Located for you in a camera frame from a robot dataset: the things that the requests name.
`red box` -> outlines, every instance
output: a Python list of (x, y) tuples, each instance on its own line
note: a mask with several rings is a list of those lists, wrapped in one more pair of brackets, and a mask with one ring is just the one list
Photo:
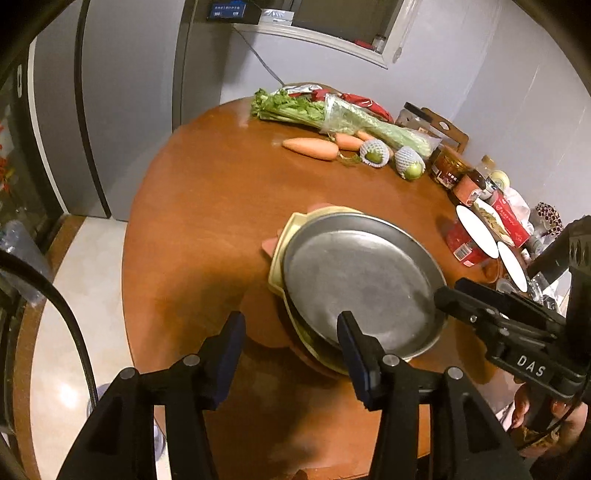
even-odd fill
[(490, 258), (472, 239), (460, 220), (449, 230), (446, 242), (453, 256), (467, 267), (473, 267)]
[(517, 248), (521, 247), (530, 237), (529, 233), (513, 213), (511, 205), (505, 200), (501, 192), (495, 190), (488, 203), (498, 212), (501, 221), (507, 230), (507, 233), (515, 243)]

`cardboard box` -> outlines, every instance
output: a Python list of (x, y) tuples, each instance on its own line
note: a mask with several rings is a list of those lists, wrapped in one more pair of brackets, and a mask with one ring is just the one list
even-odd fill
[(499, 214), (507, 233), (509, 233), (509, 236), (515, 242), (515, 246), (520, 248), (530, 235), (513, 213), (511, 205), (509, 205), (499, 190), (493, 192), (491, 198), (488, 199), (488, 204)]

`stainless steel plate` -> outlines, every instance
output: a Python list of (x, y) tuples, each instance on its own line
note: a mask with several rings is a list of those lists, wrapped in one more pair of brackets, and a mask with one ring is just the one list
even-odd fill
[(282, 266), (296, 309), (334, 346), (344, 310), (386, 352), (405, 359), (439, 338), (445, 315), (433, 294), (445, 279), (424, 247), (391, 223), (358, 213), (320, 217), (293, 236)]

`yellow plate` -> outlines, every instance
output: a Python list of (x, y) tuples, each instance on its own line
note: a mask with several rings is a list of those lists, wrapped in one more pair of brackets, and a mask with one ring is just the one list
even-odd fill
[(269, 289), (276, 295), (279, 295), (283, 298), (283, 303), (285, 304), (285, 309), (287, 311), (288, 317), (291, 320), (291, 324), (293, 325), (297, 336), (300, 338), (301, 342), (304, 344), (310, 354), (325, 367), (328, 367), (340, 374), (348, 375), (341, 352), (335, 347), (329, 345), (314, 330), (312, 330), (293, 306), (289, 296), (287, 295), (287, 292), (285, 291), (285, 284), (283, 283), (283, 273), (281, 268), (287, 244), (304, 224), (323, 215), (340, 212), (361, 213), (358, 210), (348, 207), (329, 206), (314, 210), (307, 215), (298, 212), (291, 215), (290, 219), (285, 224), (285, 227), (279, 237), (279, 241), (277, 242), (277, 246), (275, 247), (273, 259), (271, 261), (271, 270), (269, 271), (268, 283)]

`round wooden table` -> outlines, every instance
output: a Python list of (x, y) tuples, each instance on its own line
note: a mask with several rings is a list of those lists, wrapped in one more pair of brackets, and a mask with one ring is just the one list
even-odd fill
[[(317, 134), (252, 119), (250, 101), (214, 108), (178, 129), (135, 197), (122, 288), (129, 347), (141, 372), (168, 368), (217, 334), (249, 286), (268, 274), (262, 241), (316, 203), (349, 206), (403, 228), (431, 252), (449, 284), (485, 280), (480, 267), (464, 267), (446, 246), (441, 232), (456, 215), (432, 179), (407, 182), (390, 167), (345, 167), (287, 151), (282, 140)], [(413, 365), (462, 367), (500, 410), (515, 385), (483, 352), (470, 327), (450, 319)], [(156, 417), (164, 426), (163, 410)], [(346, 377), (328, 378), (288, 348), (249, 339), (229, 398), (206, 414), (222, 480), (266, 480), (299, 469), (314, 478), (361, 475), (378, 423), (379, 412), (364, 410)]]

